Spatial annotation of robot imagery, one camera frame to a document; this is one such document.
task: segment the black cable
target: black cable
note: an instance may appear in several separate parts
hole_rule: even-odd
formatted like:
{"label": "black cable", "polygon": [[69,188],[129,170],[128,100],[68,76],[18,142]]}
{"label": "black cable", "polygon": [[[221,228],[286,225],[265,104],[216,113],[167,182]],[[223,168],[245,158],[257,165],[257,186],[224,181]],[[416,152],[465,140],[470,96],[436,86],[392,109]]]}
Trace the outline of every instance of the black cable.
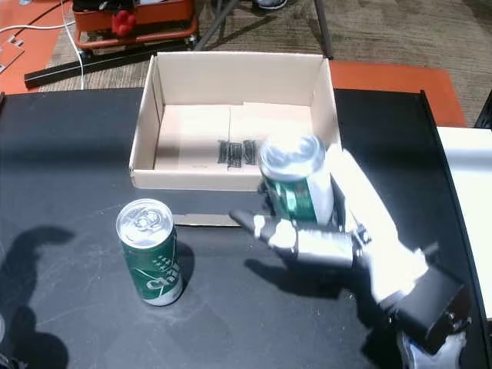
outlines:
{"label": "black cable", "polygon": [[[57,5],[54,5],[52,6],[50,9],[46,10],[45,12],[41,13],[40,15],[38,15],[36,18],[34,18],[32,21],[30,21],[27,25],[32,25],[34,22],[38,21],[39,19],[41,19],[42,17],[44,17],[45,15],[47,15],[49,12],[52,12],[53,10],[55,10],[56,8],[59,8],[60,6],[62,6],[61,3],[58,3]],[[22,28],[20,30],[18,30],[15,34],[14,34],[14,37],[17,37],[21,32],[23,32],[25,29],[27,28]]]}
{"label": "black cable", "polygon": [[0,92],[0,111],[2,111],[4,101],[5,101],[5,93],[2,91]]}

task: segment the green can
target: green can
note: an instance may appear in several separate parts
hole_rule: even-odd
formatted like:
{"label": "green can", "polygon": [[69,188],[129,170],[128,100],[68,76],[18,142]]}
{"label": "green can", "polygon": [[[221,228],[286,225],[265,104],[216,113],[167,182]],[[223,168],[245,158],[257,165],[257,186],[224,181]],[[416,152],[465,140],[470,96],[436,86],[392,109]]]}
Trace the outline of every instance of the green can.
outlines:
{"label": "green can", "polygon": [[278,136],[260,148],[260,170],[275,214],[327,224],[333,212],[333,188],[320,138]]}
{"label": "green can", "polygon": [[142,299],[157,306],[176,301],[183,282],[171,210],[150,198],[133,201],[120,211],[116,231]]}

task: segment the silver can top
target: silver can top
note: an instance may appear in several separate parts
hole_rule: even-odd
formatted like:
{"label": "silver can top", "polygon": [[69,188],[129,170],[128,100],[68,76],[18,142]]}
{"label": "silver can top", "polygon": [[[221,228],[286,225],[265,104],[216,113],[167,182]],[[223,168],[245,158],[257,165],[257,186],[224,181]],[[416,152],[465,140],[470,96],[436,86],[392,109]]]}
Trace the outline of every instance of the silver can top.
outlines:
{"label": "silver can top", "polygon": [[260,148],[260,169],[268,178],[296,181],[317,171],[324,155],[323,142],[317,136],[275,136]]}
{"label": "silver can top", "polygon": [[120,211],[116,231],[120,240],[132,248],[153,248],[172,232],[172,213],[160,201],[141,198]]}

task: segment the robotic hand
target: robotic hand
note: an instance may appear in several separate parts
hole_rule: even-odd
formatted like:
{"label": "robotic hand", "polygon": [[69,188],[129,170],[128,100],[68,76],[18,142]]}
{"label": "robotic hand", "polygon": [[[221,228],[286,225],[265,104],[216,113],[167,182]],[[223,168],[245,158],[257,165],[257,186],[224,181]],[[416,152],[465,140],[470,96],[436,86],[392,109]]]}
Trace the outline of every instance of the robotic hand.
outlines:
{"label": "robotic hand", "polygon": [[398,346],[407,366],[459,367],[470,323],[467,289],[429,265],[420,249],[399,242],[391,216],[348,151],[332,145],[327,160],[344,196],[340,232],[242,210],[231,218],[284,258],[368,269],[374,300],[401,332]]}

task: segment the red knob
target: red knob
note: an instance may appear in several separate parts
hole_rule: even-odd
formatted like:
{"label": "red knob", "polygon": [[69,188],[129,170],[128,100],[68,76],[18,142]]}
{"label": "red knob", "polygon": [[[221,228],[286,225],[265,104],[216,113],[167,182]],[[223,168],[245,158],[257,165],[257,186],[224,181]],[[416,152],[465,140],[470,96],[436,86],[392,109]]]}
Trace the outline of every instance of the red knob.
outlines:
{"label": "red knob", "polygon": [[128,10],[120,10],[113,15],[111,29],[119,37],[125,37],[135,27],[137,19]]}

